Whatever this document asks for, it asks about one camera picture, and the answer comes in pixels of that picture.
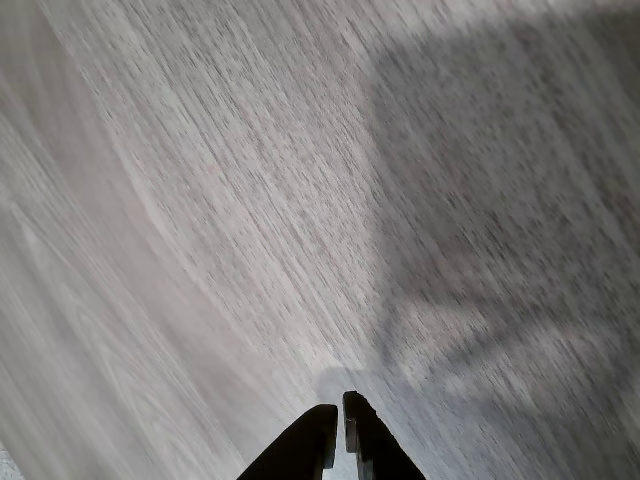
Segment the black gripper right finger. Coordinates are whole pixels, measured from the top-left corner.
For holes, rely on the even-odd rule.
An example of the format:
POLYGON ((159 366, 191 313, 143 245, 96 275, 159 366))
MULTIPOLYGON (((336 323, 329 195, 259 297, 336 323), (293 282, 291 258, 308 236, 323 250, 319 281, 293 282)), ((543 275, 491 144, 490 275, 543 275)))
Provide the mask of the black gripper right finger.
POLYGON ((425 479, 363 395, 345 392, 343 411, 346 451, 356 456, 359 479, 425 479))

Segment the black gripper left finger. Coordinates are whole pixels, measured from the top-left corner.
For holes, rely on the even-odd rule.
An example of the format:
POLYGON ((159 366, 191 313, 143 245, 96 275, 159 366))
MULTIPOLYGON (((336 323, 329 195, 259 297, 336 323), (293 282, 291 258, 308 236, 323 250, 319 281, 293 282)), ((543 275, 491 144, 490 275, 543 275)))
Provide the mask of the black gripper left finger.
POLYGON ((338 408, 318 404, 287 427, 238 477, 250 479, 321 479, 334 465, 338 408))

